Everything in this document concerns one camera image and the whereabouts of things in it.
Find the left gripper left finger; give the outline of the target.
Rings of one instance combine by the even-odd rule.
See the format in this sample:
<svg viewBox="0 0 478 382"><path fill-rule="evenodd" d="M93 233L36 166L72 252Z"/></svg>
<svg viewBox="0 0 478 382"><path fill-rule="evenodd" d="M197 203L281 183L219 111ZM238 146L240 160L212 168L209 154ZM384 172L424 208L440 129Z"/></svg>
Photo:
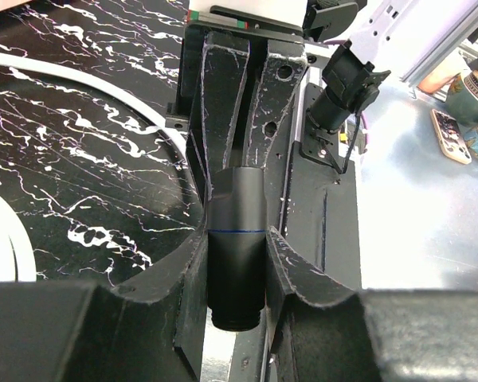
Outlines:
<svg viewBox="0 0 478 382"><path fill-rule="evenodd" d="M202 231L113 288L0 283L0 381L196 381L206 324Z"/></svg>

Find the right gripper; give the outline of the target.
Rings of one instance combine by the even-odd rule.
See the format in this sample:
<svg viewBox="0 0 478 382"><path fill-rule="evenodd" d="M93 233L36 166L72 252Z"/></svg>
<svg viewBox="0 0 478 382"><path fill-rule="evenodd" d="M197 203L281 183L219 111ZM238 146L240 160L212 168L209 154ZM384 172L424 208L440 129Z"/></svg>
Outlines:
<svg viewBox="0 0 478 382"><path fill-rule="evenodd" d="M189 10L174 116L190 118L186 157L201 199L230 162L247 67L258 76L246 123L243 165L266 166L307 70L300 29L221 6Z"/></svg>

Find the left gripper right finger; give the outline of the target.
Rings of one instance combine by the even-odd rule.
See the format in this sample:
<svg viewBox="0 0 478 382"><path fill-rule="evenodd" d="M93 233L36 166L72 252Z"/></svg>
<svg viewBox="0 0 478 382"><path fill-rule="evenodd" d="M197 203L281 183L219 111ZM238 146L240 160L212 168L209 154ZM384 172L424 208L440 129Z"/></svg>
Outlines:
<svg viewBox="0 0 478 382"><path fill-rule="evenodd" d="M478 291L355 291L266 239L279 380L478 381Z"/></svg>

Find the black hose connector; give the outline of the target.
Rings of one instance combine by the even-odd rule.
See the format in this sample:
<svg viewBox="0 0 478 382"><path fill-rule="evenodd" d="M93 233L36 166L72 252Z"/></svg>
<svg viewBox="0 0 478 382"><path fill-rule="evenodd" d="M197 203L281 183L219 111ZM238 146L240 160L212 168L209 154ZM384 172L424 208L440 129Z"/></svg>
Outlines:
<svg viewBox="0 0 478 382"><path fill-rule="evenodd" d="M215 174L207 206L207 302L215 327L233 332L260 323L266 288L264 171L231 167Z"/></svg>

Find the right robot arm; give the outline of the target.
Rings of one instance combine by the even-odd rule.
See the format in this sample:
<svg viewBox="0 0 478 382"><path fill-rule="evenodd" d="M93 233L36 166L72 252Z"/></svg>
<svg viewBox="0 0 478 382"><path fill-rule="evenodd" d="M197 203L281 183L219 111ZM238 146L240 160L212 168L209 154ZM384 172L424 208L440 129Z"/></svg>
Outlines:
<svg viewBox="0 0 478 382"><path fill-rule="evenodd" d="M303 42L334 36L362 1L311 1L302 25L246 10L245 3L191 5L182 43L177 111L188 119L187 155L198 195L216 189L217 172L241 153L243 166L263 168L309 65ZM343 42L322 71L325 88L308 104L302 139L292 147L287 178L291 199L323 196L347 171L333 156L334 137L379 93L386 72L361 61Z"/></svg>

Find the marble pattern mat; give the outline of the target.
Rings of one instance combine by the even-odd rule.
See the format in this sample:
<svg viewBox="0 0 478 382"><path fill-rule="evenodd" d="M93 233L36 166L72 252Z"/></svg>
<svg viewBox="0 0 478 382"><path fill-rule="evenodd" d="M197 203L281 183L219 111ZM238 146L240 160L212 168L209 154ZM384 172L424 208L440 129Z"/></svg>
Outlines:
<svg viewBox="0 0 478 382"><path fill-rule="evenodd" d="M0 13L0 53L105 79L163 113L174 98L184 1L34 1ZM202 209L170 141L84 85L0 67L0 195L40 280L114 286L172 252Z"/></svg>

